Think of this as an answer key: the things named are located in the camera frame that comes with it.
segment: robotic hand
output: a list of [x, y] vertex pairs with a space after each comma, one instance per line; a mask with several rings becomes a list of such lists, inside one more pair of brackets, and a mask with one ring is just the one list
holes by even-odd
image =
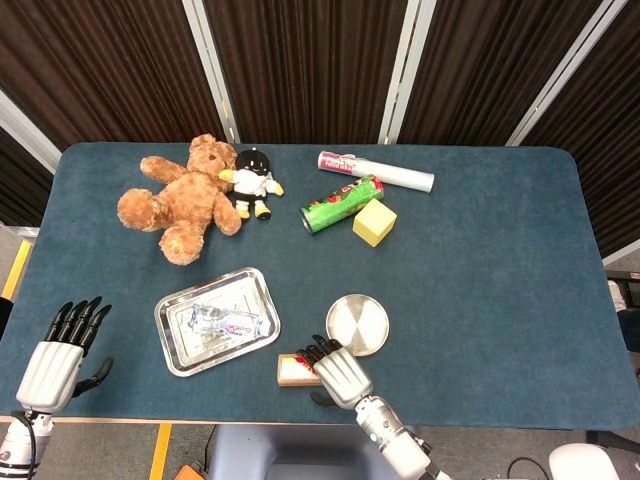
[[356, 421], [403, 480], [451, 480], [429, 458], [431, 447], [409, 431], [393, 408], [373, 394], [373, 382], [337, 340], [313, 339], [318, 346], [298, 350], [322, 380], [334, 402], [356, 411]]
[[36, 346], [16, 395], [24, 411], [12, 413], [15, 420], [0, 447], [0, 478], [32, 478], [53, 431], [52, 415], [109, 374], [111, 358], [93, 377], [76, 383], [82, 360], [111, 310], [107, 305], [93, 315], [101, 301], [96, 297], [75, 307], [66, 303]]

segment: penguin plush toy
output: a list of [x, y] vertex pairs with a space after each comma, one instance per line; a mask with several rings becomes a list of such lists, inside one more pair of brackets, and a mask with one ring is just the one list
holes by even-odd
[[254, 215], [258, 220], [271, 218], [271, 210], [264, 203], [267, 193], [284, 195], [282, 185], [273, 179], [269, 159], [256, 150], [240, 152], [236, 158], [235, 170], [223, 170], [218, 174], [221, 180], [233, 183], [233, 195], [236, 211], [243, 220], [251, 216], [249, 208], [253, 204]]

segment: brown curtain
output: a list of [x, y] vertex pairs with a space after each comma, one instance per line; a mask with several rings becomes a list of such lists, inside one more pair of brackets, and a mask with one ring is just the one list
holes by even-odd
[[406, 0], [206, 3], [244, 142], [377, 142]]
[[441, 0], [398, 143], [504, 145], [600, 0]]
[[640, 239], [640, 2], [627, 3], [523, 144], [576, 159], [603, 256]]
[[53, 176], [0, 129], [0, 221], [39, 227]]
[[0, 88], [60, 149], [224, 138], [178, 0], [0, 1]]

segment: metal tray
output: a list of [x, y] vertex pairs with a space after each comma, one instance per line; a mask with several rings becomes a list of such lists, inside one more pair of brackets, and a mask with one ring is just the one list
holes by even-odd
[[[195, 332], [188, 322], [196, 303], [259, 315], [268, 322], [268, 334], [257, 339], [242, 339]], [[280, 335], [280, 319], [264, 276], [250, 267], [164, 297], [156, 305], [155, 317], [167, 367], [179, 377], [188, 377], [262, 348]]]

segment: yellow sponge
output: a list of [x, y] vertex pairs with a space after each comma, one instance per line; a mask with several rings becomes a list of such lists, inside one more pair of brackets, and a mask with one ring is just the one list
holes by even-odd
[[375, 198], [356, 215], [353, 231], [372, 247], [391, 231], [397, 215]]

